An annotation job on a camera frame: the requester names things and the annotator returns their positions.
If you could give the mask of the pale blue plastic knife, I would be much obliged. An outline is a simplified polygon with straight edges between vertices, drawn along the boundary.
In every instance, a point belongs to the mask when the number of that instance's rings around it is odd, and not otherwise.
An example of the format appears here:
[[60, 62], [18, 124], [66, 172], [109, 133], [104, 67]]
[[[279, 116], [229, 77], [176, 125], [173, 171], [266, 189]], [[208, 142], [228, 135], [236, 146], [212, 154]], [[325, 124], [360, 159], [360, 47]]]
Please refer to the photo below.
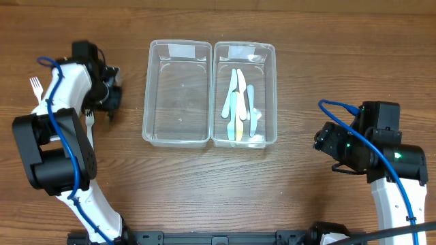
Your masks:
[[258, 116], [254, 108], [254, 95], [255, 95], [254, 87], [251, 84], [247, 86], [247, 95], [248, 95], [249, 113], [250, 113], [250, 137], [254, 137], [255, 131], [257, 129]]

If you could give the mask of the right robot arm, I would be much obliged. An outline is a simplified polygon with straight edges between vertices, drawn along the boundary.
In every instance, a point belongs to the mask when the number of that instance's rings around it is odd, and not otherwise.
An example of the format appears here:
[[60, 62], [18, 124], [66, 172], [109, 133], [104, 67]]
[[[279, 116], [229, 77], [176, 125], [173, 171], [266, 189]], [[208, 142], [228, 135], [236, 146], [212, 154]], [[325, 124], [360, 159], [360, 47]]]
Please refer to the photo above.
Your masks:
[[400, 105], [365, 101], [355, 107], [322, 99], [318, 106], [330, 121], [315, 134], [313, 147], [335, 160], [334, 172], [366, 177], [379, 230], [424, 223], [425, 153], [402, 142]]

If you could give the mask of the light blue plastic knife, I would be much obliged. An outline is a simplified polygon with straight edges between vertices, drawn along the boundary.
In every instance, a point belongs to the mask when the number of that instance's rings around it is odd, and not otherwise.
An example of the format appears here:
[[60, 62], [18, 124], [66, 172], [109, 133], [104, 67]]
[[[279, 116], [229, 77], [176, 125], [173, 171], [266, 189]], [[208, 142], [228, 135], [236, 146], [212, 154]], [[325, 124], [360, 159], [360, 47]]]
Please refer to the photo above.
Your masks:
[[234, 92], [234, 90], [236, 89], [237, 83], [238, 83], [237, 72], [236, 72], [235, 69], [232, 69], [231, 78], [230, 78], [230, 84], [229, 84], [229, 87], [228, 87], [228, 93], [227, 93], [227, 96], [225, 98], [225, 103], [223, 105], [223, 109], [221, 111], [221, 117], [222, 118], [227, 118], [229, 116], [229, 113], [230, 113], [230, 96], [231, 96], [232, 92]]

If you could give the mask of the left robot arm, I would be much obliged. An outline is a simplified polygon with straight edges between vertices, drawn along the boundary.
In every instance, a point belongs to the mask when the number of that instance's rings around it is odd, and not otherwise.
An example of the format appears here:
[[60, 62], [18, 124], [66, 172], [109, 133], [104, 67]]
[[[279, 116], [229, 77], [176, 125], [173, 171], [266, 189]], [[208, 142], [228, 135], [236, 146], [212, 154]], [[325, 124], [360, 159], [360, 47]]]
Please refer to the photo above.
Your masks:
[[30, 185], [62, 201], [86, 229], [68, 235], [68, 244], [136, 244], [96, 181], [93, 113], [113, 118], [119, 108], [119, 67], [107, 65], [104, 53], [87, 40], [73, 42], [69, 57], [40, 56], [37, 62], [50, 69], [52, 80], [44, 89], [38, 78], [30, 79], [38, 105], [12, 123]]

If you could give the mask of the white plastic knife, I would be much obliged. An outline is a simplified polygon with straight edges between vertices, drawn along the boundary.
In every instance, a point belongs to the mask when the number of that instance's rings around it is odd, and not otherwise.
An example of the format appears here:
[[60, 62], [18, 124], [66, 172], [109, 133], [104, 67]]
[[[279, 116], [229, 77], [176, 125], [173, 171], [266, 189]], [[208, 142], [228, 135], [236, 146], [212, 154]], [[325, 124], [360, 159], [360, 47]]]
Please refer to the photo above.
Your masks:
[[239, 111], [239, 118], [241, 120], [247, 119], [247, 109], [245, 105], [245, 91], [247, 89], [246, 80], [243, 75], [243, 72], [241, 69], [237, 69], [237, 77], [238, 77], [238, 111]]

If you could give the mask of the yellow plastic knife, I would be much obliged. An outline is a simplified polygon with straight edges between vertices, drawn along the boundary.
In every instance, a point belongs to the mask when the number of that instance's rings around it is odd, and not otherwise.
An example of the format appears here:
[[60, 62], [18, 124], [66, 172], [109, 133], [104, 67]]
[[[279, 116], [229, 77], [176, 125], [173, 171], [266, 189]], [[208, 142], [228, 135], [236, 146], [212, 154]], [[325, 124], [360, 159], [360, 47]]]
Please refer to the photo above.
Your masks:
[[236, 92], [236, 97], [236, 141], [240, 142], [243, 138], [244, 131], [243, 120], [241, 118], [243, 115], [243, 96], [239, 92]]

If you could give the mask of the teal plastic knife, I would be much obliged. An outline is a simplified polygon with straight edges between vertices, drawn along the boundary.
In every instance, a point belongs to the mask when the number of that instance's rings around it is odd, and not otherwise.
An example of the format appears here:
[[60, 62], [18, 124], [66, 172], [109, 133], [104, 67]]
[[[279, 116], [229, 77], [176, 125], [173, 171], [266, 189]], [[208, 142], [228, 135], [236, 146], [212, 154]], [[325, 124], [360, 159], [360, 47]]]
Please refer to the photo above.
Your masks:
[[237, 94], [231, 92], [230, 94], [230, 122], [227, 125], [228, 139], [231, 141], [236, 140], [236, 106], [237, 106]]

